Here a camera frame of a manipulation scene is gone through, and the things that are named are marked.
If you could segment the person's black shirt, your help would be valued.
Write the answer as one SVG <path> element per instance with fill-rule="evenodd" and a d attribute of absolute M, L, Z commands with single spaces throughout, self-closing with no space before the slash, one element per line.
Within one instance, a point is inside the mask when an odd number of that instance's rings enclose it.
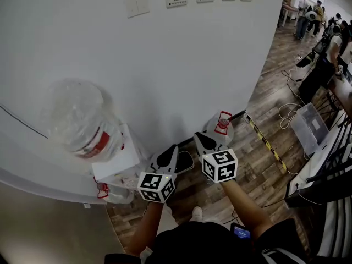
<path fill-rule="evenodd" d="M 108 254 L 104 264 L 306 264 L 306 254 L 292 218 L 257 240 L 217 223 L 191 221 L 160 233 L 139 256 Z"/>

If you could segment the white light switch plate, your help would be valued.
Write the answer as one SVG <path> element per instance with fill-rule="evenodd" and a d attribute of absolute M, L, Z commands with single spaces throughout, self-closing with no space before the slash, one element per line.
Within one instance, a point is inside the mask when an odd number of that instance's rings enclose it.
<path fill-rule="evenodd" d="M 123 2 L 126 8 L 127 18 L 150 12 L 149 0 L 123 0 Z"/>

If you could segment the clear water jug on floor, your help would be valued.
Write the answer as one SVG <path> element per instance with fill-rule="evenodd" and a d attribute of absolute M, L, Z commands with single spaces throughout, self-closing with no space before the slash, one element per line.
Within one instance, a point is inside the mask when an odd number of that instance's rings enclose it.
<path fill-rule="evenodd" d="M 226 111 L 217 112 L 205 124 L 205 133 L 223 145 L 228 146 L 234 136 L 234 128 L 231 123 L 232 114 Z"/>

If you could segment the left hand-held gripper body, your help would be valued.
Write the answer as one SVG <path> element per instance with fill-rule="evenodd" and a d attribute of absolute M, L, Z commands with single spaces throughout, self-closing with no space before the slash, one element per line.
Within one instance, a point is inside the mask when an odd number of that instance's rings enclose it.
<path fill-rule="evenodd" d="M 141 172 L 137 189 L 142 198 L 149 202 L 165 203 L 175 191 L 176 163 L 167 167 L 159 167 L 157 163 L 149 163 Z"/>

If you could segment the person's white shoe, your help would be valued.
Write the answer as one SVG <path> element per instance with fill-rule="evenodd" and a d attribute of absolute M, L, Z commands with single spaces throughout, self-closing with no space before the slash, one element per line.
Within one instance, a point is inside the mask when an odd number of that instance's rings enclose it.
<path fill-rule="evenodd" d="M 203 222 L 203 210 L 200 206 L 195 206 L 192 211 L 191 222 Z"/>

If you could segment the wooden table white legs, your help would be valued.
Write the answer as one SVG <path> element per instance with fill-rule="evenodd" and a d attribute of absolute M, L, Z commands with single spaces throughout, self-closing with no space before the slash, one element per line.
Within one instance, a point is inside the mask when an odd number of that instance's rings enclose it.
<path fill-rule="evenodd" d="M 282 8 L 283 8 L 283 13 L 284 13 L 284 18 L 283 18 L 283 22 L 282 22 L 282 27 L 285 27 L 286 24 L 286 20 L 288 17 L 289 13 L 295 13 L 297 14 L 299 12 L 298 8 L 287 5 L 287 4 L 282 4 Z"/>

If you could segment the white water dispenser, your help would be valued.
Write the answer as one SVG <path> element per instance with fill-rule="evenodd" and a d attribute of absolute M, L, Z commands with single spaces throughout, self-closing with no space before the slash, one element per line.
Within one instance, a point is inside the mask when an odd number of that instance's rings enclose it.
<path fill-rule="evenodd" d="M 107 162 L 93 163 L 93 174 L 98 182 L 136 190 L 150 153 L 127 124 L 120 127 L 124 135 L 124 149 L 116 152 Z"/>

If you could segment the person's left forearm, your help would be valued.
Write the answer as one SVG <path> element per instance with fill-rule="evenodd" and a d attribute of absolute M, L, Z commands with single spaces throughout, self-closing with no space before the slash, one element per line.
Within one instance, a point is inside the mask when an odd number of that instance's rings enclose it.
<path fill-rule="evenodd" d="M 162 203 L 149 203 L 131 242 L 127 246 L 128 254 L 138 257 L 146 248 L 152 248 L 157 236 L 162 210 Z"/>

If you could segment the white side table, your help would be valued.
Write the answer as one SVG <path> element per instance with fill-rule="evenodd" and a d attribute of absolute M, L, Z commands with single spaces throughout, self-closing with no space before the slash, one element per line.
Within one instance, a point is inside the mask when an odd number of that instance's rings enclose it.
<path fill-rule="evenodd" d="M 289 182 L 289 207 L 323 205 L 352 195 L 352 122 L 336 123 L 317 151 Z"/>

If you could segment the yellow black striped floor tape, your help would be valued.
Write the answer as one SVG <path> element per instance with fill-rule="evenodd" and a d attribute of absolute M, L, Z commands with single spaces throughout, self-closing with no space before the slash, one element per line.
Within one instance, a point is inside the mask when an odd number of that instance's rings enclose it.
<path fill-rule="evenodd" d="M 255 124 L 255 122 L 252 120 L 252 118 L 245 112 L 244 113 L 244 119 L 248 122 L 248 124 L 253 128 L 255 133 L 257 134 L 258 138 L 266 145 L 266 147 L 272 152 L 276 160 L 279 162 L 279 164 L 282 166 L 282 168 L 288 172 L 288 168 L 286 164 L 283 162 L 281 157 L 278 155 L 276 150 L 272 147 L 272 145 L 269 143 L 269 141 L 265 138 L 263 133 L 260 131 L 258 126 Z"/>

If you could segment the large clear water bottle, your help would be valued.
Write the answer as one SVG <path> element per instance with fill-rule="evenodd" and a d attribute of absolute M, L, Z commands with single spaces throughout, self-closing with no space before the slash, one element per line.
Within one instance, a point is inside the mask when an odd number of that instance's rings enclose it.
<path fill-rule="evenodd" d="M 41 118 L 47 137 L 77 158 L 105 162 L 124 149 L 119 122 L 105 109 L 101 90 L 89 81 L 53 82 Z"/>

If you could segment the clear plastic storage box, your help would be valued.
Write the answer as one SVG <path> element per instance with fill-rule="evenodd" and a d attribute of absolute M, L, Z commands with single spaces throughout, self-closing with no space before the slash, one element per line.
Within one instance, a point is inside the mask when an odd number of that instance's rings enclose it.
<path fill-rule="evenodd" d="M 306 155 L 310 156 L 321 147 L 329 130 L 312 103 L 299 108 L 289 126 L 293 129 Z"/>

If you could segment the person's right forearm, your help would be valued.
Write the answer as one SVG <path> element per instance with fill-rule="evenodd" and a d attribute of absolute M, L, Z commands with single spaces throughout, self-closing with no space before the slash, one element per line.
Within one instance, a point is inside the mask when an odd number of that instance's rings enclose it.
<path fill-rule="evenodd" d="M 257 240 L 273 226 L 273 222 L 265 210 L 258 206 L 235 180 L 221 182 L 221 186 L 254 240 Z"/>

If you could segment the small device blue screen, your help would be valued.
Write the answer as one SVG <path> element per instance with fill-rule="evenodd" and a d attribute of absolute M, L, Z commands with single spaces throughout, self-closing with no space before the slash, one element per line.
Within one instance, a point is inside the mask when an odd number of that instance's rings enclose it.
<path fill-rule="evenodd" d="M 247 230 L 247 228 L 235 222 L 230 225 L 230 230 L 240 239 L 251 238 L 250 232 Z"/>

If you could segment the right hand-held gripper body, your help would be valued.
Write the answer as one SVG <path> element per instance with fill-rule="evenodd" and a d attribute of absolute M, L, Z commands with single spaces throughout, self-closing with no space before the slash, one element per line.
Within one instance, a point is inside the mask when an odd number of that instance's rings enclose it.
<path fill-rule="evenodd" d="M 220 151 L 200 152 L 202 172 L 214 183 L 221 183 L 234 179 L 237 175 L 238 158 L 229 148 Z"/>

